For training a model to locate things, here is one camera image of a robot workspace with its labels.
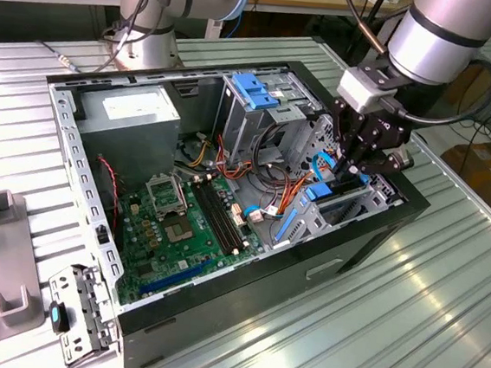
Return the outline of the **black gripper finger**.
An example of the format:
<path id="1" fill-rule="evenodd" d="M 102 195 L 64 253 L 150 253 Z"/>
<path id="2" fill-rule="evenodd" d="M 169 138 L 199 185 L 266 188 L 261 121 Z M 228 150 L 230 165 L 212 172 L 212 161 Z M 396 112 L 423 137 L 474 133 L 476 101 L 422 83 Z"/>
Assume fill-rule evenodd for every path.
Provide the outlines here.
<path id="1" fill-rule="evenodd" d="M 359 145 L 357 136 L 364 123 L 364 115 L 356 112 L 343 98 L 333 99 L 333 132 L 339 145 L 338 160 L 333 167 L 336 178 L 342 178 L 354 162 L 354 153 Z"/>
<path id="2" fill-rule="evenodd" d="M 354 165 L 365 175 L 385 175 L 410 169 L 414 159 L 405 148 L 398 147 L 367 153 Z"/>

